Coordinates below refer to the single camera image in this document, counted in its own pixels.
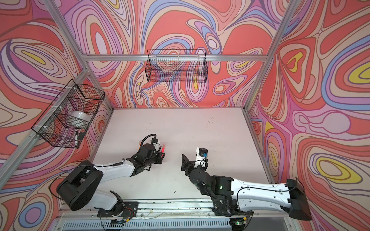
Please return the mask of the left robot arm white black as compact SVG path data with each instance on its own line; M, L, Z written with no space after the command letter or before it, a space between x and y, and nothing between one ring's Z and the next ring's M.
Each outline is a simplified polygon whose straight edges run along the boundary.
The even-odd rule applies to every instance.
M132 157L110 164L93 164L83 161L58 184L52 196L64 201L72 211L82 208L98 209L100 217L135 216L133 208L113 190L100 190L100 184L118 178L136 176L150 171L152 165L161 165L165 153L157 135L147 135L140 143L138 152Z

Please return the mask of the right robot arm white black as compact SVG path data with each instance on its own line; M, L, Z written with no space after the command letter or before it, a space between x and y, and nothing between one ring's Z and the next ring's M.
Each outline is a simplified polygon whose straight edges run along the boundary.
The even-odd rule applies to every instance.
M206 171L207 158L194 161L185 155L181 158L181 170L202 195L210 197L214 204L213 212L217 216L232 217L255 210L269 210L285 212L296 220L312 220L304 186L298 179L288 179L279 184L261 184L212 176Z

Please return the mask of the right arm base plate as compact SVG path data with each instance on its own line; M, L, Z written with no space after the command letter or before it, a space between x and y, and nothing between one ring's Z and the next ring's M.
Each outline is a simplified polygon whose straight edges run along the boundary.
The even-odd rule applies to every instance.
M232 217L232 216L245 216L250 217L253 214L253 210L241 211L236 204L236 200L214 200L214 207L212 211L216 216Z

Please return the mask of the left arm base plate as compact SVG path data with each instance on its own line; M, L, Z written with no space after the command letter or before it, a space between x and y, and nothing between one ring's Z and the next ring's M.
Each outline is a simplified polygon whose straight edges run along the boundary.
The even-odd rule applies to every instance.
M117 202L111 210L99 209L97 216L99 218L133 218L137 215L138 205L137 201Z

